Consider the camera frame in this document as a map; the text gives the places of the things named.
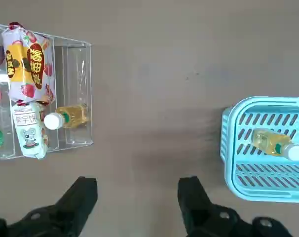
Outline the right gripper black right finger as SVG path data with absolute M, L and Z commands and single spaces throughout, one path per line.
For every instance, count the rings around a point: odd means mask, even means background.
M 270 217 L 251 223 L 238 213 L 210 201 L 196 176 L 180 178 L 178 203 L 188 237 L 291 237 L 288 229 Z

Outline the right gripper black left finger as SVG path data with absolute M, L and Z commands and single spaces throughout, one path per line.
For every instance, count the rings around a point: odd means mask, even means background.
M 34 209 L 11 225 L 0 218 L 0 237 L 78 237 L 97 200 L 97 179 L 78 177 L 55 204 Z

